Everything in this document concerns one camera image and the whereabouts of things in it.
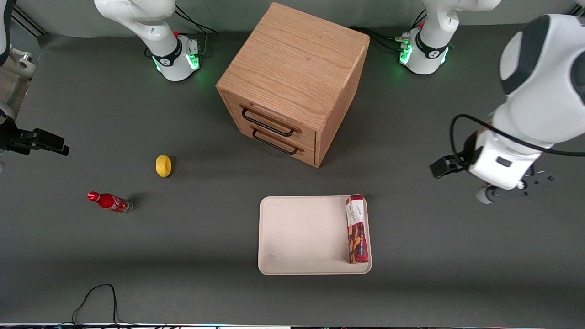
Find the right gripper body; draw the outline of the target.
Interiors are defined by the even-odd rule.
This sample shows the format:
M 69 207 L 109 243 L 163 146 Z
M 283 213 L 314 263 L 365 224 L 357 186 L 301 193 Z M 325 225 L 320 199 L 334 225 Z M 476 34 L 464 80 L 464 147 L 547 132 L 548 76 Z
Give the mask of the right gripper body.
M 0 125 L 0 149 L 4 151 L 20 152 L 19 148 L 13 148 L 11 141 L 20 135 L 19 129 L 12 117 L 1 117 Z

